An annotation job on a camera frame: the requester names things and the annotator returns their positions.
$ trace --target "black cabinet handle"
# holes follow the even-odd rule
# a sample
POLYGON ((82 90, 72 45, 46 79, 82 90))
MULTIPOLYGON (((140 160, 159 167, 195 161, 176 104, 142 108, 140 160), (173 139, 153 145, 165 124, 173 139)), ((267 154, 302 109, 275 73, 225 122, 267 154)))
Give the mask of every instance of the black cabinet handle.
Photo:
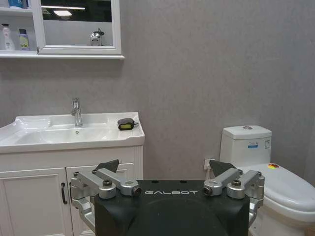
POLYGON ((70 201, 72 202, 71 182, 69 182, 70 201))
POLYGON ((63 197, 63 204, 67 205, 68 202, 65 200, 64 187, 65 187, 65 183, 61 183, 61 195, 62 195, 62 197, 63 197))

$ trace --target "white vanity cabinet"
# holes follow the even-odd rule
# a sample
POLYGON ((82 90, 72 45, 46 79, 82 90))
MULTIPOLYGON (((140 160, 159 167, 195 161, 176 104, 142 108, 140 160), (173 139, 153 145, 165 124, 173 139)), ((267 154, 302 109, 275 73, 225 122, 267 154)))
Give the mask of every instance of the white vanity cabinet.
POLYGON ((66 183, 64 168, 0 172, 1 236, 71 236, 66 183))
POLYGON ((70 179, 115 159, 118 174, 143 178, 142 146, 0 153, 0 236, 94 236, 70 202, 70 179))

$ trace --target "sticker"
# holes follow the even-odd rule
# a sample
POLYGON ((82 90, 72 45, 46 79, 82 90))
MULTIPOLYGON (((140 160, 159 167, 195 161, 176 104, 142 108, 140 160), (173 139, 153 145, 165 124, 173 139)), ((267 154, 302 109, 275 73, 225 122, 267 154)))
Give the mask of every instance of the sticker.
POLYGON ((258 142, 249 142, 248 148, 258 148, 258 142))
POLYGON ((273 170, 275 168, 279 168, 279 166, 277 164, 269 163, 268 168, 273 170))
POLYGON ((266 140, 265 141, 265 149, 269 149, 270 148, 270 140, 266 140))

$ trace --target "toilet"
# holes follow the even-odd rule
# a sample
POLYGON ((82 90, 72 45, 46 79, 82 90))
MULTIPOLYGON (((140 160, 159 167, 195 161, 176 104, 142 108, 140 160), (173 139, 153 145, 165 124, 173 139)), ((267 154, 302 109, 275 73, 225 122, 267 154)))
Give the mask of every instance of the toilet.
POLYGON ((315 188, 305 180, 270 162, 271 131, 261 126, 235 126, 222 132, 220 161, 244 173, 265 176, 264 206, 250 227, 253 236, 304 236, 315 227, 315 188))

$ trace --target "toilet tank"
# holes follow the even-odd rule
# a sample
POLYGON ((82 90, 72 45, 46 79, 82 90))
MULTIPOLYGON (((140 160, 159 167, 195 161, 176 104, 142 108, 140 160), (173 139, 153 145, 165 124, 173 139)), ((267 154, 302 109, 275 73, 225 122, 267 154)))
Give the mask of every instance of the toilet tank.
POLYGON ((257 125, 234 126, 222 131, 220 161, 236 167, 270 162, 271 131, 257 125))

